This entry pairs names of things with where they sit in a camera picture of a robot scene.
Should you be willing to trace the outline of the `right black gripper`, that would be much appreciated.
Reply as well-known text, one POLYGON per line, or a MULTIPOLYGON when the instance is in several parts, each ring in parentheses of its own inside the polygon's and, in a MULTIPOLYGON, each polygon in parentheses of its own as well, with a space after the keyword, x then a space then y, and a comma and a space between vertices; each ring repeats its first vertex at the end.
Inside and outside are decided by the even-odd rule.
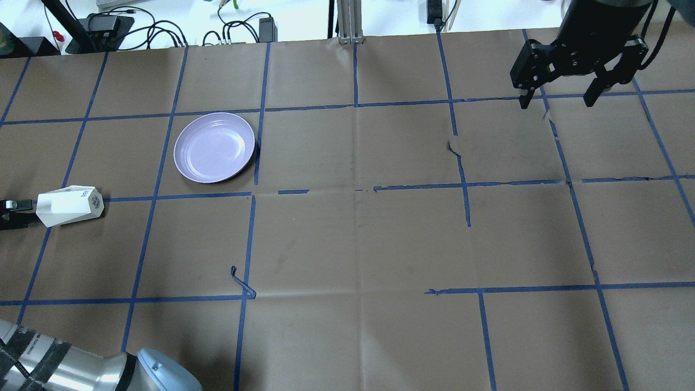
POLYGON ((651 8, 651 1, 570 1, 554 40, 529 38, 512 65, 521 109, 528 109, 536 89, 559 77, 595 74, 583 95, 588 108, 628 82, 649 50, 636 30, 651 8))

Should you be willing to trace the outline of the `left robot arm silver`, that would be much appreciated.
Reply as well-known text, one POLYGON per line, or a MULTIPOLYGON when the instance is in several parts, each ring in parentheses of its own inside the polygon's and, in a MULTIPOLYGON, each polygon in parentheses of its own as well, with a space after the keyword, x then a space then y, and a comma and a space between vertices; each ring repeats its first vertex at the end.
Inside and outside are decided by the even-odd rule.
POLYGON ((154 349, 104 358, 2 321, 3 390, 201 390, 198 379, 154 349))

